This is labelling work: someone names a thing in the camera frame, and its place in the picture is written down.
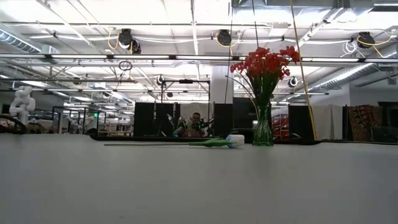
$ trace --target person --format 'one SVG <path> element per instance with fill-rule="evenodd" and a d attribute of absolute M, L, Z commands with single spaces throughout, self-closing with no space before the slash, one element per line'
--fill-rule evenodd
<path fill-rule="evenodd" d="M 202 128 L 198 128 L 200 122 L 200 113 L 193 113 L 190 118 L 190 124 L 179 126 L 173 133 L 174 137 L 203 137 L 205 132 Z"/>

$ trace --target table surface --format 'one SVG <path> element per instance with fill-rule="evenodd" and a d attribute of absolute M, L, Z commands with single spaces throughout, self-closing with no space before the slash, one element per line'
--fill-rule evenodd
<path fill-rule="evenodd" d="M 1 223 L 398 223 L 396 146 L 0 142 Z"/>

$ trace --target vase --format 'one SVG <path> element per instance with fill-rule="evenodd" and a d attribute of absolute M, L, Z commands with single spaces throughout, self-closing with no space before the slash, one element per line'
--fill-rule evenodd
<path fill-rule="evenodd" d="M 272 131 L 268 118 L 271 115 L 271 104 L 257 105 L 258 121 L 254 130 L 253 146 L 273 146 Z"/>

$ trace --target white robot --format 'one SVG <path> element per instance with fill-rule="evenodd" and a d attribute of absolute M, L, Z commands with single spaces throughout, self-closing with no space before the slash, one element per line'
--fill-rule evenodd
<path fill-rule="evenodd" d="M 22 124 L 27 124 L 29 111 L 35 110 L 36 107 L 35 99 L 30 97 L 33 89 L 30 86 L 20 86 L 18 89 L 15 92 L 15 99 L 10 105 L 9 113 L 11 116 L 18 114 L 18 120 Z"/>

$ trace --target ceiling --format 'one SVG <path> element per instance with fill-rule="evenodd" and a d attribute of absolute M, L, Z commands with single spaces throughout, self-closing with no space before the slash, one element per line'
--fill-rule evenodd
<path fill-rule="evenodd" d="M 50 0 L 52 11 L 46 9 L 38 1 L 1 0 L 0 22 L 7 25 L 14 32 L 22 34 L 26 39 L 35 43 L 46 44 L 59 50 L 61 54 L 126 54 L 125 49 L 118 47 L 112 50 L 108 44 L 108 36 L 115 37 L 122 28 L 131 28 L 132 35 L 141 45 L 142 54 L 169 54 L 169 55 L 226 55 L 230 54 L 228 47 L 220 46 L 215 35 L 220 29 L 230 29 L 233 40 L 239 42 L 232 47 L 233 55 L 245 56 L 257 48 L 257 37 L 260 47 L 270 48 L 273 51 L 286 46 L 295 45 L 295 32 L 292 25 L 292 16 L 289 11 L 278 11 L 272 8 L 266 14 L 257 14 L 256 24 L 252 12 L 245 16 L 229 16 L 229 0 Z M 322 18 L 330 11 L 295 8 L 297 35 L 300 39 L 309 31 L 314 30 Z M 396 41 L 390 35 L 396 35 L 396 24 L 393 17 L 397 12 L 369 12 L 360 15 L 346 13 L 330 23 L 322 25 L 312 33 L 310 41 L 301 46 L 303 57 L 363 57 L 375 55 L 376 51 L 358 49 L 352 54 L 345 54 L 346 43 L 351 37 L 356 38 L 361 31 L 370 32 L 376 42 L 388 43 L 380 45 L 382 50 Z M 90 39 L 90 45 L 81 40 L 76 33 Z M 198 39 L 195 49 L 194 39 Z M 116 41 L 110 40 L 111 46 Z M 6 44 L 0 44 L 0 53 L 21 53 L 20 50 Z M 33 61 L 14 60 L 24 63 L 44 75 L 50 74 L 50 67 L 34 63 Z M 186 63 L 176 67 L 156 65 L 154 67 L 141 66 L 123 74 L 123 79 L 132 78 L 138 83 L 107 83 L 107 88 L 118 90 L 156 89 L 156 77 L 160 74 L 165 79 L 200 79 L 209 80 L 212 74 L 211 63 Z M 339 70 L 343 66 L 336 65 L 306 65 L 303 73 L 309 84 L 319 82 L 322 78 Z M 82 77 L 88 79 L 112 80 L 120 77 L 123 71 L 115 67 L 114 71 L 107 66 L 102 67 L 67 67 L 52 65 L 53 72 L 60 70 L 57 78 Z M 301 69 L 290 66 L 292 77 L 302 79 Z M 69 88 L 88 88 L 86 84 L 74 85 L 65 83 Z M 205 86 L 173 84 L 169 90 L 204 90 Z M 291 89 L 287 80 L 280 82 L 276 91 L 300 91 Z M 154 100 L 154 96 L 147 93 L 123 93 L 132 101 Z M 184 93 L 174 97 L 175 100 L 202 100 L 207 99 L 207 93 Z"/>

